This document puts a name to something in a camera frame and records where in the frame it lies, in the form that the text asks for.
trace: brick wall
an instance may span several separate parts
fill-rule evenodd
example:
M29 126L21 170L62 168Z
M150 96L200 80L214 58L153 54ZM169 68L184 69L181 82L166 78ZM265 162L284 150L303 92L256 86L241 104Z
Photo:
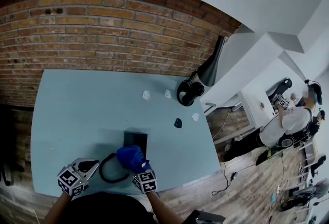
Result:
M0 103L34 106L47 68L189 76L239 25L200 0L0 0Z

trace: white shirt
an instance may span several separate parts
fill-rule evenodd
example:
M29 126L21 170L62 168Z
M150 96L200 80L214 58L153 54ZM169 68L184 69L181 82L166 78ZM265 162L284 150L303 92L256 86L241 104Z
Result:
M284 111L282 119L282 126L280 125L280 118L277 115L266 126L261 127L259 134L263 144L268 147L272 147L279 142L279 139L284 135L291 135L300 130L303 130L311 116L309 111L304 107L292 107Z

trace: sleeve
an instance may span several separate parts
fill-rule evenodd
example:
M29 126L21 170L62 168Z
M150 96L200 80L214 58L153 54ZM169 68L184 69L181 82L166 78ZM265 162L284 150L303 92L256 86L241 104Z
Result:
M298 124L301 123L301 121L303 120L303 116L304 115L297 110L285 114L282 119L283 129L285 130L293 129L294 127L296 127Z

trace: black pants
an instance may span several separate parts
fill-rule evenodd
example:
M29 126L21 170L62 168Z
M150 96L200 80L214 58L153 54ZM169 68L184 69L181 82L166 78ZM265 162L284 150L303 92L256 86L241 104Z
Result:
M224 160L230 161L237 156L244 155L258 147L264 146L259 137L259 133L260 130L257 129L251 134L245 136L241 141L235 142L231 149L225 153Z

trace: wooden floor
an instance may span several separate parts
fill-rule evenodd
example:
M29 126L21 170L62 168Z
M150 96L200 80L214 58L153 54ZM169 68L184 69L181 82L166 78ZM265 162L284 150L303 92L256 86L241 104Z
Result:
M45 217L56 198L33 191L29 144L32 112L11 110L8 117L12 120L11 133L16 135L17 161L25 168L25 172L8 170L8 177L11 177L13 182L10 187L5 186L3 181L0 182L0 216L8 223L38 223ZM223 121L222 118L218 118L219 124ZM233 172L253 165L262 151L257 150L227 162L226 176L229 178ZM283 155L283 163L285 167L283 182L285 182L288 177L298 174L301 154L294 149L287 150ZM280 156L276 156L257 167L251 166L239 172L231 186L216 196L212 196L211 192L226 187L225 177L220 171L186 184L182 188L161 192L160 196L183 218L194 209L198 209L223 215L227 218L225 224L269 223L270 216L270 223L292 223L295 218L294 210L278 212L279 202L272 203L270 210L271 196L276 184L281 182L282 174L282 160Z

